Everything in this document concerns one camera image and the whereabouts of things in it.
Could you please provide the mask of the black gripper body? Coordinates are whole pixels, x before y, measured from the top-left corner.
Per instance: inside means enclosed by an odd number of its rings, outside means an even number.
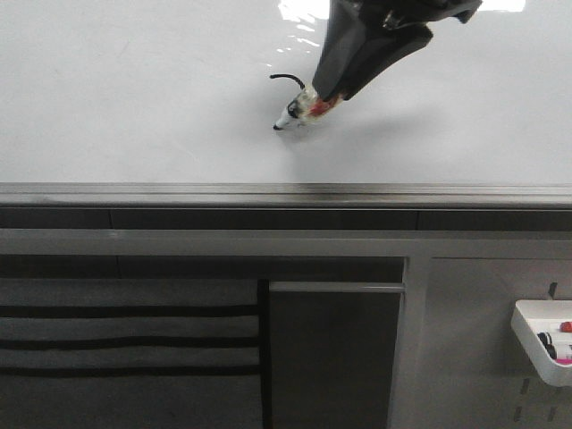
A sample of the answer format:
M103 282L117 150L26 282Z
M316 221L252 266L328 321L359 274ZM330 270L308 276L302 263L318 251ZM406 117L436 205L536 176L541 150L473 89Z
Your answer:
M482 4L480 0L387 0L343 1L366 23L396 30L415 24L426 24L448 18L467 23Z

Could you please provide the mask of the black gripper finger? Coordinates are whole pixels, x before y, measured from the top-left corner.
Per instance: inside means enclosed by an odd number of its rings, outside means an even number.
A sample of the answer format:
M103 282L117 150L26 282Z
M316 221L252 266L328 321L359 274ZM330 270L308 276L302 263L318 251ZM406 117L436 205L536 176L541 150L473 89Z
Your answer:
M349 60L338 92L345 101L354 97L380 73L396 62L425 48L433 33L425 24L368 34Z
M312 86L320 97L348 94L356 74L357 55L366 41L361 3L331 1L321 57Z

